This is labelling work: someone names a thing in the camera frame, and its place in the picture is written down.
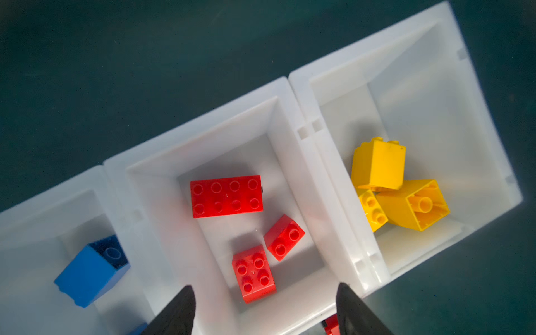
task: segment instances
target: blue block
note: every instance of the blue block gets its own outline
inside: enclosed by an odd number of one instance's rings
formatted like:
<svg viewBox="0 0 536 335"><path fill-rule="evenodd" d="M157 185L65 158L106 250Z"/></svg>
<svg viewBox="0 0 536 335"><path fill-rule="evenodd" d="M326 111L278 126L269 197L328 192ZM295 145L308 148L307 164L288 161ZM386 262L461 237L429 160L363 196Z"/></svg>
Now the blue block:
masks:
<svg viewBox="0 0 536 335"><path fill-rule="evenodd" d="M86 308L114 287L129 268L117 236L112 235L86 245L54 283L76 305Z"/></svg>
<svg viewBox="0 0 536 335"><path fill-rule="evenodd" d="M144 330L145 328L147 328L147 324L144 323L144 324L141 324L140 326L138 326L136 329L134 329L133 331L131 331L129 333L129 335L140 335Z"/></svg>

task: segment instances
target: red lego brick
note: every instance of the red lego brick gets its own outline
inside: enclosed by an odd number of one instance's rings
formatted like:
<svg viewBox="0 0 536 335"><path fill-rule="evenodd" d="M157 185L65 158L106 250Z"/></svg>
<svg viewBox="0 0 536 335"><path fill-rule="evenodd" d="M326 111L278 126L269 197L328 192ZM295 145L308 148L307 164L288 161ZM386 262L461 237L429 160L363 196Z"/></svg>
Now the red lego brick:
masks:
<svg viewBox="0 0 536 335"><path fill-rule="evenodd" d="M190 192L196 219L263 211L260 176L192 181Z"/></svg>
<svg viewBox="0 0 536 335"><path fill-rule="evenodd" d="M266 248L281 261L305 235L300 226L286 214L264 235Z"/></svg>
<svg viewBox="0 0 536 335"><path fill-rule="evenodd" d="M262 244L234 255L233 269L245 303L277 292Z"/></svg>
<svg viewBox="0 0 536 335"><path fill-rule="evenodd" d="M337 314L334 314L324 320L326 323L326 327L324 327L324 330L326 331L326 335L340 335L339 330L339 320L337 320Z"/></svg>

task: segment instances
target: dark green surface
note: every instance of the dark green surface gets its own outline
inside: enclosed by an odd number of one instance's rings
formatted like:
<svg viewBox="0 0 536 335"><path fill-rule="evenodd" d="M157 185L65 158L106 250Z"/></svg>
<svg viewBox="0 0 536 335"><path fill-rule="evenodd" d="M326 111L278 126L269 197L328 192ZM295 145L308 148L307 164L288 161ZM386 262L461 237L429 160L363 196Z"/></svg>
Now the dark green surface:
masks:
<svg viewBox="0 0 536 335"><path fill-rule="evenodd" d="M433 4L0 2L0 210ZM525 201L366 302L395 334L534 334L536 4L452 6Z"/></svg>

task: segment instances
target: white plastic bin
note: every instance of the white plastic bin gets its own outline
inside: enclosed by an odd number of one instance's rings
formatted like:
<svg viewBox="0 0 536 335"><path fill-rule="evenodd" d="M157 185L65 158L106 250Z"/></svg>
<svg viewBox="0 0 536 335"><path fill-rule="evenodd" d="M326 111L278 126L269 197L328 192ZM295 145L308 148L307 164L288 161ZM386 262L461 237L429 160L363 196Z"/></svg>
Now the white plastic bin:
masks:
<svg viewBox="0 0 536 335"><path fill-rule="evenodd" d="M381 284L379 251L362 252L304 125L280 78L105 162L127 218L114 228L155 314L192 285L194 334L298 333L335 311L340 281ZM192 217L190 181L257 174L263 212ZM282 262L266 253L277 293L246 305L233 254L264 244L282 214L306 235Z"/></svg>
<svg viewBox="0 0 536 335"><path fill-rule="evenodd" d="M97 166L0 213L1 334L126 335L154 317L132 271L85 309L54 284L87 243L114 233L117 208Z"/></svg>
<svg viewBox="0 0 536 335"><path fill-rule="evenodd" d="M392 279L522 201L447 2L289 79L352 225L368 227L349 178L362 142L398 140L405 179L437 179L450 215L424 232L387 224L374 234Z"/></svg>

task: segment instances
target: yellow lego brick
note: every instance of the yellow lego brick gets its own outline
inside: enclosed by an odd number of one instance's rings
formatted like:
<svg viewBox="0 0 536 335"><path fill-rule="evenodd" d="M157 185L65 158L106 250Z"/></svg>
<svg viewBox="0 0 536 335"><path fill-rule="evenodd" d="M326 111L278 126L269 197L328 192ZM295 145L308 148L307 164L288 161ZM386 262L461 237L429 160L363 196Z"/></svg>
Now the yellow lego brick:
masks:
<svg viewBox="0 0 536 335"><path fill-rule="evenodd" d="M363 206L365 215L369 220L370 227L372 231L377 231L381 226L387 223L387 216L382 210L382 207L379 205L374 193L371 190L364 189L355 189L359 196L359 201Z"/></svg>
<svg viewBox="0 0 536 335"><path fill-rule="evenodd" d="M450 213L434 179L404 180L399 190L376 194L389 223L423 231Z"/></svg>
<svg viewBox="0 0 536 335"><path fill-rule="evenodd" d="M354 151L352 183L355 188L375 192L398 190L404 180L405 160L405 146L375 137Z"/></svg>

